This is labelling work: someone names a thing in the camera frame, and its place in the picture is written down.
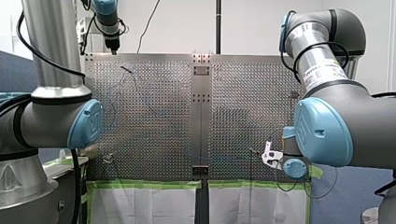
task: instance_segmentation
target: perforated metal panel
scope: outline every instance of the perforated metal panel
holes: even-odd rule
[[[193,74],[191,55],[95,54],[86,61],[93,95],[105,107],[90,179],[192,179],[197,162],[208,164],[212,179],[274,179],[249,150],[263,152],[270,138],[281,149],[281,128],[291,124],[298,100],[291,93],[302,92],[278,57],[213,55],[205,76]]]
[[[272,139],[272,150],[281,150],[281,128],[292,123],[297,103],[291,92],[300,85],[271,56],[214,56],[212,74],[210,178],[273,180],[274,169],[249,149],[264,152]]]
[[[105,128],[90,179],[191,179],[189,58],[93,56],[87,70],[105,108]],[[110,154],[113,161],[103,162]]]

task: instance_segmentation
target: white clip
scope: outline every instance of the white clip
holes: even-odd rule
[[[271,144],[272,142],[265,143],[265,150],[264,153],[262,153],[262,162],[267,166],[282,170],[282,166],[278,165],[278,163],[282,160],[283,153],[280,151],[272,151]]]

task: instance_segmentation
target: green tape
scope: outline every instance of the green tape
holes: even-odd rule
[[[147,181],[131,179],[89,181],[94,189],[199,189],[201,181]]]
[[[322,169],[318,168],[317,166],[310,165],[309,166],[309,174],[317,179],[321,179],[323,177]]]
[[[248,181],[248,180],[208,180],[209,187],[211,189],[226,189],[226,188],[242,188],[242,187],[254,187],[262,189],[278,189],[276,182],[273,181]],[[279,186],[283,189],[289,189],[293,187],[294,183],[279,183]],[[297,183],[294,189],[304,190],[303,183]]]
[[[81,195],[81,203],[86,203],[88,201],[87,194]]]

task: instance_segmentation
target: metal bracket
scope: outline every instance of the metal bracket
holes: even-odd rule
[[[192,174],[193,175],[208,175],[209,168],[207,165],[192,166]]]
[[[194,66],[195,76],[209,76],[209,66]]]

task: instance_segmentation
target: light blue joint cap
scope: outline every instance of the light blue joint cap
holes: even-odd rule
[[[101,15],[111,15],[117,11],[117,0],[93,0],[95,11]]]
[[[334,167],[346,166],[353,156],[353,143],[343,118],[327,102],[308,97],[294,112],[297,145],[309,160]]]
[[[286,126],[283,128],[283,139],[291,138],[295,135],[295,128],[293,126]]]
[[[300,159],[290,159],[283,163],[283,171],[291,179],[301,179],[306,174],[306,165]]]
[[[99,101],[87,102],[73,122],[67,137],[67,147],[88,147],[94,143],[102,131],[103,108]]]

